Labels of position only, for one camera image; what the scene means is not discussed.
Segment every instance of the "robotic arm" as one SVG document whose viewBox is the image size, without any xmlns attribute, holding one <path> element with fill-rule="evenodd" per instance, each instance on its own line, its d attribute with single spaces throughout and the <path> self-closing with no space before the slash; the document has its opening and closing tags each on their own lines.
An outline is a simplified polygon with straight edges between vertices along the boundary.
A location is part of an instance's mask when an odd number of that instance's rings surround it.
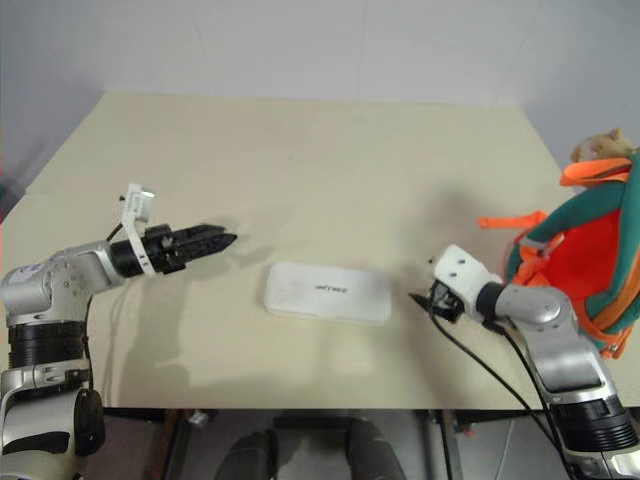
<svg viewBox="0 0 640 480">
<path fill-rule="evenodd" d="M 580 333 L 571 302 L 561 291 L 502 285 L 455 245 L 437 260 L 434 275 L 429 299 L 414 297 L 423 307 L 451 321 L 464 312 L 489 329 L 507 320 L 520 332 L 551 413 L 551 428 L 578 478 L 640 478 L 636 431 L 596 347 Z"/>
<path fill-rule="evenodd" d="M 79 460 L 104 442 L 86 330 L 92 296 L 142 273 L 181 270 L 236 239 L 211 225 L 160 225 L 140 238 L 132 227 L 148 220 L 152 198 L 130 185 L 122 219 L 128 240 L 63 250 L 0 284 L 11 347 L 0 379 L 1 480 L 80 479 Z"/>
</svg>

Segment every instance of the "floor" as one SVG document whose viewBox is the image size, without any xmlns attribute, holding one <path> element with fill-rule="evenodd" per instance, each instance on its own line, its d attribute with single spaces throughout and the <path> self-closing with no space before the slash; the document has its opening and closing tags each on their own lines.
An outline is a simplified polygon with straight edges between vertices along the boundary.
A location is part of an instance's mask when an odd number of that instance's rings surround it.
<svg viewBox="0 0 640 480">
<path fill-rule="evenodd" d="M 241 436 L 272 426 L 281 415 L 273 410 L 226 410 L 202 429 L 193 428 L 181 480 L 212 480 L 230 446 Z M 373 421 L 393 445 L 407 480 L 446 480 L 439 427 L 427 425 L 427 435 L 411 411 L 345 412 Z M 87 480 L 139 480 L 157 425 L 139 420 L 107 418 L 107 442 L 91 457 Z M 278 430 L 279 480 L 349 479 L 342 434 L 327 430 Z M 531 419 L 478 423 L 471 435 L 458 434 L 464 480 L 564 480 L 562 466 Z M 424 452 L 431 453 L 432 462 Z M 496 476 L 504 453 L 500 476 Z"/>
</svg>

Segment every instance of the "table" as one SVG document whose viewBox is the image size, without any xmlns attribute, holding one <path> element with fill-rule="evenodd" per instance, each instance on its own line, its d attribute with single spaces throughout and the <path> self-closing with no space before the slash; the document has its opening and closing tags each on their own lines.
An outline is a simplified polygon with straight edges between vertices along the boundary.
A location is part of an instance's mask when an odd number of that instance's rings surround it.
<svg viewBox="0 0 640 480">
<path fill-rule="evenodd" d="M 182 272 L 95 297 L 89 332 L 107 406 L 519 408 L 407 297 L 455 242 L 501 268 L 514 231 L 479 215 L 552 209 L 571 195 L 517 108 L 105 94 L 3 225 L 2 270 L 104 238 L 130 181 L 157 193 L 151 225 L 239 234 Z M 278 261 L 388 272 L 383 327 L 275 316 Z M 538 405 L 506 343 L 451 331 Z M 640 404 L 631 341 L 611 369 Z M 0 359 L 6 368 L 6 335 Z"/>
</svg>

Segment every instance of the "stuffed toy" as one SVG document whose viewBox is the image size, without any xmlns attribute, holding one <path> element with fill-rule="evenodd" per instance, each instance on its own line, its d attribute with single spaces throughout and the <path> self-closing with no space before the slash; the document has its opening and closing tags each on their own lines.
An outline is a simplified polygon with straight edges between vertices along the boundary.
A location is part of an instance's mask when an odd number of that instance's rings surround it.
<svg viewBox="0 0 640 480">
<path fill-rule="evenodd" d="M 548 216 L 478 222 L 527 227 L 512 245 L 505 281 L 562 290 L 600 354 L 618 358 L 640 317 L 640 153 L 619 129 L 585 142 L 560 184 L 587 189 Z"/>
</svg>

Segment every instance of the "white wall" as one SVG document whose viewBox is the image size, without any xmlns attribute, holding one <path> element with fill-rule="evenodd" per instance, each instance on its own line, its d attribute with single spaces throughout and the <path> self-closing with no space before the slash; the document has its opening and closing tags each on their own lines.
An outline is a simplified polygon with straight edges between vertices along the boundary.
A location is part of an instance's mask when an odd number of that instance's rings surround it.
<svg viewBox="0 0 640 480">
<path fill-rule="evenodd" d="M 16 195 L 103 90 L 522 105 L 560 163 L 640 142 L 635 0 L 0 0 Z"/>
</svg>

